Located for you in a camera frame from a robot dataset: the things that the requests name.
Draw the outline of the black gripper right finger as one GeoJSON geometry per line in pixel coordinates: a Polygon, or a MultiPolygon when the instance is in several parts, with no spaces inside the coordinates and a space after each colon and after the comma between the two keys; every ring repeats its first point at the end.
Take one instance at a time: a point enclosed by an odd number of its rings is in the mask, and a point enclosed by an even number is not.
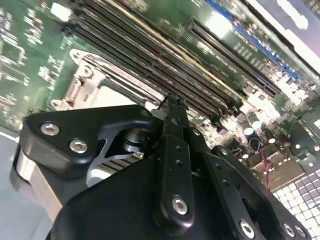
{"type": "Polygon", "coordinates": [[[309,240],[296,217],[223,146],[209,148],[181,103],[183,240],[309,240]]]}

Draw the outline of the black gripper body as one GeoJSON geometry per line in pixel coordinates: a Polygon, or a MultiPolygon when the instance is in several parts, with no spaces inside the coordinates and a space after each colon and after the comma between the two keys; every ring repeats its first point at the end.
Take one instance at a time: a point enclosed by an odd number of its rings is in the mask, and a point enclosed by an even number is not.
{"type": "Polygon", "coordinates": [[[51,229],[53,240],[183,240],[183,130],[147,138],[146,157],[73,197],[51,229]]]}

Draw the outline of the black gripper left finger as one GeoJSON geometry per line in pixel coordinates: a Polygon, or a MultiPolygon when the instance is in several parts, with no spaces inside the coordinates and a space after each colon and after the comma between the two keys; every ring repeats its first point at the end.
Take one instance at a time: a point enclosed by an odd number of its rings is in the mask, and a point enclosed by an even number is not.
{"type": "Polygon", "coordinates": [[[175,237],[194,223],[184,102],[29,115],[10,173],[53,220],[50,237],[175,237]]]}

